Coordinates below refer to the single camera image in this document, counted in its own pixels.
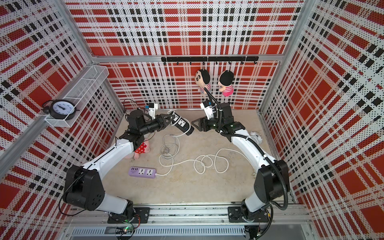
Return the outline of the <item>purple power strip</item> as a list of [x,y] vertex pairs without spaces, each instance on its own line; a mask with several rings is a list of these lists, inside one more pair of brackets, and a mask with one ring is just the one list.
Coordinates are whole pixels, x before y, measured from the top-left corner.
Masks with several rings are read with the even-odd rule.
[[154,179],[156,177],[156,169],[131,167],[129,170],[130,177]]

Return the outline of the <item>black power strip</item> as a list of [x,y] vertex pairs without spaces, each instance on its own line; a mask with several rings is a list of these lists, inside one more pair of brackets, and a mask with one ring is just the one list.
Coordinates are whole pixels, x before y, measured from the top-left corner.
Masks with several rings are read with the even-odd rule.
[[179,114],[177,114],[175,111],[171,112],[171,115],[174,116],[172,120],[172,126],[177,127],[180,131],[183,132],[183,134],[190,136],[193,131],[195,130],[194,127],[191,126],[188,120],[182,118]]

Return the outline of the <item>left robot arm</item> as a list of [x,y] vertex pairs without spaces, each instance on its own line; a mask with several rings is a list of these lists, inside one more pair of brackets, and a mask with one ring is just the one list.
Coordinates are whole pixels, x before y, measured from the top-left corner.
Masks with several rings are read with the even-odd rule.
[[82,166],[67,170],[60,203],[70,204],[85,211],[109,213],[112,222],[129,222],[136,217],[133,202],[105,192],[103,178],[125,156],[136,151],[145,141],[145,135],[159,132],[179,119],[175,114],[159,114],[146,121],[144,112],[134,110],[128,116],[128,129],[115,144],[100,156]]

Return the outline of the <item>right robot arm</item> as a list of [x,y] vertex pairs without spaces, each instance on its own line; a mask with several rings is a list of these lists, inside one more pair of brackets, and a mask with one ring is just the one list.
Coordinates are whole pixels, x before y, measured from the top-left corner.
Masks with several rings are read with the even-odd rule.
[[242,201],[240,218],[251,222],[267,208],[288,208],[290,191],[288,165],[266,153],[248,133],[245,126],[234,120],[229,103],[214,104],[211,100],[201,103],[206,116],[192,121],[200,132],[215,130],[239,148],[256,171],[254,192]]

